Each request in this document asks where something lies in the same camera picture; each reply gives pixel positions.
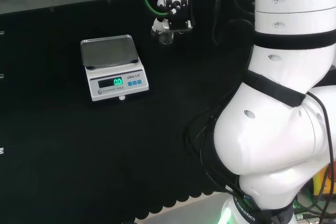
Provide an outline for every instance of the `black table surface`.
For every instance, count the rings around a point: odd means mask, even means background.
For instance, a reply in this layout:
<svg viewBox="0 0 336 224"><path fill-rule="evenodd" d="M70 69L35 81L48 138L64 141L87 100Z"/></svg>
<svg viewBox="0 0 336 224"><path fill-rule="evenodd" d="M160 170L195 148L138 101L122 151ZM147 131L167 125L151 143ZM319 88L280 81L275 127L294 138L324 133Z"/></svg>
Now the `black table surface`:
<svg viewBox="0 0 336 224"><path fill-rule="evenodd" d="M0 223L118 223L212 193L183 130L232 89L248 51L212 47L213 2L195 2L196 28L170 48L151 40L142 0L0 16ZM124 34L150 90L93 103L80 42Z"/></svg>

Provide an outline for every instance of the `scale display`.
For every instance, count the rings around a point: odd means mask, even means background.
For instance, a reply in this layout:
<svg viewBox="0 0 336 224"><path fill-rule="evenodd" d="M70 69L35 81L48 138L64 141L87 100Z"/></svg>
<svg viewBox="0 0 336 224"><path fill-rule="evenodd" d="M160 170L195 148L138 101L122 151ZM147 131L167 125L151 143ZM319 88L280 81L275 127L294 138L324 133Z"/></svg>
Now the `scale display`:
<svg viewBox="0 0 336 224"><path fill-rule="evenodd" d="M122 82L121 77L115 77L115 78L112 78L112 79L98 81L99 88L106 88L106 87L110 87L110 86L118 86L118 85L122 85L122 84L123 84L123 82Z"/></svg>

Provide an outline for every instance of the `white robotic arm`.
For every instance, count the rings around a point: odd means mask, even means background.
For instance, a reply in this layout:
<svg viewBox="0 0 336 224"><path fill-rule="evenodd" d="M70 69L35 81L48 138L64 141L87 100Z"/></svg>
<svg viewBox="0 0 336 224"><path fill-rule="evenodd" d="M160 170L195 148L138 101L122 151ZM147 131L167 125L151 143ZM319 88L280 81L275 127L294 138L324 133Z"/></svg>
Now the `white robotic arm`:
<svg viewBox="0 0 336 224"><path fill-rule="evenodd" d="M256 0L255 7L259 39L249 71L322 100L336 153L336 87L312 89L335 61L336 0ZM241 175L241 189L260 209L283 209L330 163L325 122L310 96L289 106L242 83L217 120L215 147L223 164ZM228 212L233 217L228 224L255 222L233 198L223 207L223 215Z"/></svg>

